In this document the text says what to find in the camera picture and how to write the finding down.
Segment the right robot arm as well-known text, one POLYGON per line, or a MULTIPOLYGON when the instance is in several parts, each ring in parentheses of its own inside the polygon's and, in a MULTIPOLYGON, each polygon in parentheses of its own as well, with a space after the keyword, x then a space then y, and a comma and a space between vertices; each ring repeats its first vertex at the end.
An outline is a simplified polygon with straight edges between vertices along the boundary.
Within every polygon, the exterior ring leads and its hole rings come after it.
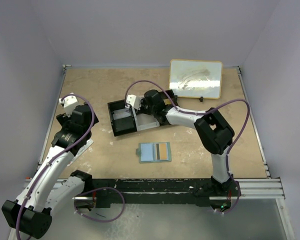
POLYGON ((215 108, 194 111, 166 104, 162 93, 147 91, 140 100, 139 111, 153 116, 162 125, 183 126, 196 130, 202 145, 211 154, 211 186, 218 196, 225 195, 233 183, 227 151, 233 143, 235 132, 215 108))

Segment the black white sorting tray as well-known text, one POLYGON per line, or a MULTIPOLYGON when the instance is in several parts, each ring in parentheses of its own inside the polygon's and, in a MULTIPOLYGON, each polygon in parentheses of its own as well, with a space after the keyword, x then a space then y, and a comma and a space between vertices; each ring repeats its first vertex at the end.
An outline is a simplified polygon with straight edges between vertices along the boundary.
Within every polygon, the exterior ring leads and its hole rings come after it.
POLYGON ((151 115, 140 113, 140 110, 134 108, 126 108, 125 101, 123 99, 109 102, 107 104, 107 107, 109 111, 109 118, 113 135, 115 137, 140 132, 143 130, 153 129, 169 124, 167 120, 156 120, 151 115), (131 116, 114 120, 114 111, 120 109, 129 109, 131 116))

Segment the green card holder wallet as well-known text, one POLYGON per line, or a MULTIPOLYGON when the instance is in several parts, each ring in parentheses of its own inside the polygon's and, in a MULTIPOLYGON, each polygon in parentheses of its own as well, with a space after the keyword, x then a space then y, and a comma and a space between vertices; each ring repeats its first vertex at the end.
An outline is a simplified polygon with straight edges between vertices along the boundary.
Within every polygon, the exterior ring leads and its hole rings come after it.
POLYGON ((140 164, 145 163, 164 163, 172 161, 171 145, 169 142, 143 142, 139 143, 138 148, 135 151, 138 156, 140 164), (156 159, 156 144, 166 143, 168 150, 168 160, 157 160, 156 159))

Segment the orange card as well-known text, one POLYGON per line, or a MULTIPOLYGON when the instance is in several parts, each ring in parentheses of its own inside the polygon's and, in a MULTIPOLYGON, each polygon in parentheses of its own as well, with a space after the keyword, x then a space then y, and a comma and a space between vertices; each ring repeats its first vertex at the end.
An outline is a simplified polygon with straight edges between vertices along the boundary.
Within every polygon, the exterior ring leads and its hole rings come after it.
POLYGON ((168 147, 166 143, 157 143, 155 145, 156 159, 166 161, 169 159, 168 147))

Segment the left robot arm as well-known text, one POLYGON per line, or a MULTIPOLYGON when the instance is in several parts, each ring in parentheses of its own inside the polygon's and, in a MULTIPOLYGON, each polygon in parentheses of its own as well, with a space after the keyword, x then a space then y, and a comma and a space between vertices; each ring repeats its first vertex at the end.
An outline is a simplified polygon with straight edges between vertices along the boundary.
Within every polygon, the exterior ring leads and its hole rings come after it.
POLYGON ((18 240, 42 238, 53 217, 76 194, 88 196, 93 191, 91 176, 79 173, 66 180, 64 186, 53 190, 59 176, 91 138, 98 118, 89 103, 78 105, 70 116, 57 117, 61 130, 57 132, 48 154, 28 184, 15 200, 6 200, 1 207, 8 225, 18 240))

